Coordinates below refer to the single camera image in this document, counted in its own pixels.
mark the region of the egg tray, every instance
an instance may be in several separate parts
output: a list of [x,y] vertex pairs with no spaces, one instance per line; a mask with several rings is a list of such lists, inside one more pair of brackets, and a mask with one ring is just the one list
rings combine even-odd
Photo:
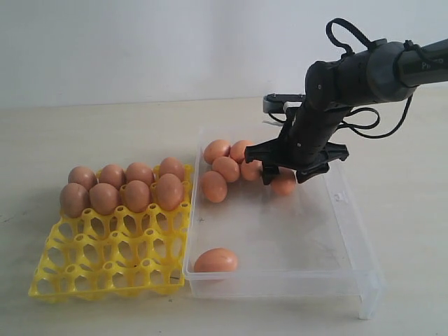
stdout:
[[161,209],[156,199],[141,213],[124,205],[108,216],[89,208],[79,218],[68,218],[61,211],[45,241],[29,296],[54,303],[99,300],[109,293],[126,298],[144,291],[169,295],[183,287],[193,171],[184,167],[185,195],[173,211]]

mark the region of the black robotic arm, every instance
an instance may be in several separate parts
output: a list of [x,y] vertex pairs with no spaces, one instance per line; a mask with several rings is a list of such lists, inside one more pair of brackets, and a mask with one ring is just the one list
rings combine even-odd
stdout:
[[[333,35],[333,24],[348,29],[367,50],[354,53],[349,45],[339,42]],[[305,78],[306,94],[269,94],[264,98],[264,112],[286,114],[277,138],[246,148],[246,162],[262,162],[264,184],[272,181],[279,167],[295,170],[298,183],[326,173],[330,161],[349,156],[345,145],[328,141],[338,129],[350,128],[370,139],[388,137],[404,122],[419,85],[448,81],[448,39],[422,48],[411,41],[370,41],[341,18],[330,21],[326,32],[335,46],[345,49],[341,59],[311,65]],[[359,131],[376,127],[379,114],[371,107],[354,108],[405,99],[402,118],[390,132],[372,136]],[[361,111],[374,112],[377,121],[365,126],[344,121]]]

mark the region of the white table surface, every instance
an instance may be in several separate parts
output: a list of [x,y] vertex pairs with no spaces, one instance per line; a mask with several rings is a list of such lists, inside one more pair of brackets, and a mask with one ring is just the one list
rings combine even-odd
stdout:
[[[380,130],[404,103],[382,104]],[[1,335],[448,335],[448,90],[419,89],[394,136],[333,141],[388,290],[371,321],[353,298],[198,300],[171,297],[44,304],[27,296],[58,197],[76,165],[193,163],[200,125],[252,125],[261,99],[0,111]],[[356,120],[371,120],[370,116]]]

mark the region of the brown egg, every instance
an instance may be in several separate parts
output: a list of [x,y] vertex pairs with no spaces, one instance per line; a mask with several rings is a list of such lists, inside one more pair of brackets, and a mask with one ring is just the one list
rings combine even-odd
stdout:
[[230,142],[227,140],[218,139],[209,143],[209,145],[205,148],[204,161],[211,165],[214,160],[220,158],[221,156],[229,156],[229,153]]
[[238,268],[238,257],[226,248],[204,252],[195,262],[195,272],[232,272]]
[[230,157],[218,157],[213,161],[211,168],[221,174],[226,182],[231,183],[239,179],[239,165]]
[[69,183],[81,184],[87,191],[89,191],[95,184],[98,183],[95,173],[84,166],[74,167],[69,174]]
[[247,146],[252,146],[253,142],[249,140],[240,140],[234,143],[230,149],[230,157],[237,163],[244,161],[244,151]]
[[112,185],[98,183],[90,189],[92,208],[100,215],[110,215],[121,203],[120,193]]
[[201,189],[204,196],[213,203],[222,202],[228,191],[225,179],[216,171],[208,171],[202,175]]
[[134,162],[126,169],[126,181],[142,181],[146,183],[148,187],[154,182],[154,173],[151,167],[146,163]]
[[271,188],[273,191],[281,196],[287,196],[291,194],[296,185],[294,171],[288,168],[280,167],[280,175],[276,176],[271,182]]
[[117,164],[108,164],[101,170],[98,181],[114,186],[116,189],[126,183],[125,171]]
[[162,209],[166,211],[175,210],[183,201],[181,180],[171,173],[163,175],[155,185],[155,197]]
[[69,183],[59,194],[59,203],[64,214],[77,218],[90,207],[89,192],[81,184]]
[[125,205],[133,212],[143,212],[151,203],[149,187],[143,181],[130,181],[125,187]]
[[241,176],[247,181],[255,181],[261,177],[261,161],[254,160],[251,163],[241,163]]
[[175,157],[167,157],[160,163],[159,167],[159,177],[165,174],[174,174],[179,178],[179,180],[183,181],[185,178],[183,163]]

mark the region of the transparent storage bin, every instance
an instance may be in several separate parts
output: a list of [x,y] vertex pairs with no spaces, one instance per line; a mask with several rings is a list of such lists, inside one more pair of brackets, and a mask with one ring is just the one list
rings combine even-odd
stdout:
[[[220,204],[208,202],[198,182],[211,167],[203,160],[215,139],[254,143],[276,137],[279,127],[203,129],[199,135],[192,211],[183,273],[198,298],[309,297],[356,295],[360,319],[371,319],[384,280],[342,171],[330,164],[327,174],[298,185],[287,197],[272,193],[262,181],[229,184]],[[224,247],[239,257],[235,272],[195,273],[205,251]]]

